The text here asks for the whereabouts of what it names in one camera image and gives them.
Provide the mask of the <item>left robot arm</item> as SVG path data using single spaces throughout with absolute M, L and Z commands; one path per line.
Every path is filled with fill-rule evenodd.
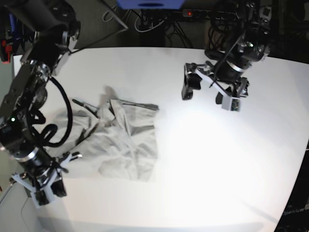
M 208 60 L 184 65 L 182 99 L 192 99 L 206 81 L 218 91 L 216 104 L 238 112 L 250 85 L 244 73 L 269 54 L 271 7 L 261 7 L 258 0 L 220 0 L 212 14 Z

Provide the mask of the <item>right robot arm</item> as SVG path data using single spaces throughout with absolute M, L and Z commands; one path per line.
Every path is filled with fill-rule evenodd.
M 62 146 L 73 126 L 69 98 L 55 76 L 72 53 L 81 24 L 65 0 L 7 0 L 4 5 L 35 36 L 0 106 L 0 148 L 24 169 L 22 174 L 13 174 L 11 181 L 25 187 L 40 207 L 67 195 L 62 173 L 72 155 L 67 152 L 53 158 L 46 148 Z M 58 130 L 55 124 L 45 125 L 42 131 L 34 128 L 46 124 L 40 109 L 47 99 L 48 82 L 58 88 L 67 108 L 66 131 L 58 142 L 52 142 Z

